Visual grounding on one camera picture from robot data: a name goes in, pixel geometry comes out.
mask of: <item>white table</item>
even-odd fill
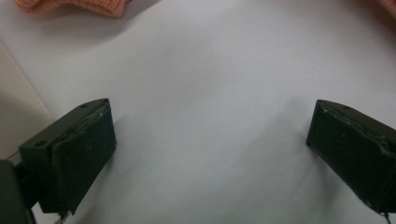
[[[70,224],[385,223],[304,144],[319,98],[396,127],[378,24],[347,0],[134,0],[117,20],[0,1],[0,39],[56,119],[112,104],[117,151]]]

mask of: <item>screw hole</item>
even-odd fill
[[[35,147],[42,147],[47,144],[47,141],[41,140],[35,143]]]

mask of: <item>dark green plastic part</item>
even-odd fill
[[[396,131],[318,100],[306,143],[377,213],[396,212]]]
[[[14,166],[9,161],[0,161],[0,185],[0,223],[34,223],[30,208],[25,206]]]
[[[116,147],[108,99],[80,105],[20,146],[45,213],[73,214]]]

